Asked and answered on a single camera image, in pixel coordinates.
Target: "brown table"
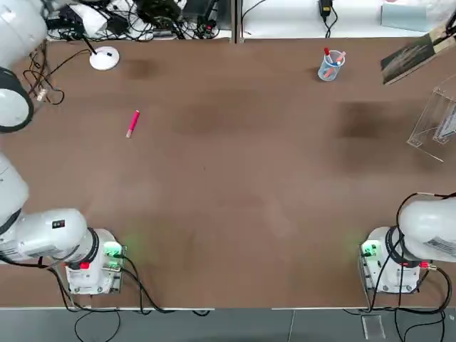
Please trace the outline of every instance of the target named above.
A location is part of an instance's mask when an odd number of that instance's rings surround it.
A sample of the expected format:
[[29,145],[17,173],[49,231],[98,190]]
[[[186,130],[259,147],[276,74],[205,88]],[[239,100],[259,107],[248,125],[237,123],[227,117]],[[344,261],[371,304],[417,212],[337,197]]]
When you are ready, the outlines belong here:
[[[109,228],[162,306],[365,306],[358,244],[409,193],[456,188],[451,162],[405,143],[456,54],[383,86],[378,61],[404,41],[331,39],[347,52],[332,83],[316,75],[324,40],[114,43],[117,68],[71,61],[55,78],[64,103],[1,146],[30,186],[25,210],[75,207]],[[54,43],[49,58],[80,48]],[[0,305],[61,306],[51,275],[1,272]],[[431,278],[403,303],[437,306]],[[125,280],[92,305],[138,293]]]

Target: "lamp base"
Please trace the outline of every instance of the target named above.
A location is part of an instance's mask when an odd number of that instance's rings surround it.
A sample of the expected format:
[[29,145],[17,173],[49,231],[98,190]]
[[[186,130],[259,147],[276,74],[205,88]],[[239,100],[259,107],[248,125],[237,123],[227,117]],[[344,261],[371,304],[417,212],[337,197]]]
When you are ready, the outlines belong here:
[[120,60],[119,51],[111,46],[102,46],[97,48],[96,54],[90,55],[90,64],[92,68],[99,71],[106,71],[114,68]]

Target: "clear acrylic stand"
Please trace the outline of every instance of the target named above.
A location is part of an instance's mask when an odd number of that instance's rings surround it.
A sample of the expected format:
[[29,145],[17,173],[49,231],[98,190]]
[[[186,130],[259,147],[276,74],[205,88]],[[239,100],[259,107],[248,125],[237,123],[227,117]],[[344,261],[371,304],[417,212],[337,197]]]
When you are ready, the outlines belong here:
[[443,86],[434,89],[407,143],[444,162],[456,152],[456,92]]

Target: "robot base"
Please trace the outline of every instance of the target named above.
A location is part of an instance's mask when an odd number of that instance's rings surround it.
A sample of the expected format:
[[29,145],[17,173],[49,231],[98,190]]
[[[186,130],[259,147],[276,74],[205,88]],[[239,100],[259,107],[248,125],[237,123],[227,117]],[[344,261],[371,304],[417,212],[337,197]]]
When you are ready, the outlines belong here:
[[[386,235],[390,227],[380,227],[370,233],[368,239],[361,245],[360,263],[361,280],[366,291],[375,291],[380,270],[388,258],[389,251],[386,246]],[[400,274],[402,265],[398,264],[393,258],[389,258],[378,283],[378,292],[398,294],[400,288]],[[417,282],[420,277],[420,267],[404,267],[403,269],[403,294],[413,293],[416,290]]]
[[94,229],[99,238],[98,252],[87,269],[66,267],[66,277],[73,294],[109,294],[120,290],[123,258],[112,258],[111,251],[124,255],[125,248],[106,229]]

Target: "label sticker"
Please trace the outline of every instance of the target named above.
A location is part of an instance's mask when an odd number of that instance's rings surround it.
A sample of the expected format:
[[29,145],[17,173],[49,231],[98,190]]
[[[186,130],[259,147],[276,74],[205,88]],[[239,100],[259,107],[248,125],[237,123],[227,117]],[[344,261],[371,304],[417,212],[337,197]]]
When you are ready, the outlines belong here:
[[53,254],[62,252],[60,249],[57,249],[55,246],[42,246],[38,249],[32,249],[30,251],[25,251],[28,256],[32,258],[46,257]]
[[439,237],[435,237],[434,239],[425,242],[425,245],[456,257],[456,243],[454,242],[449,242]]

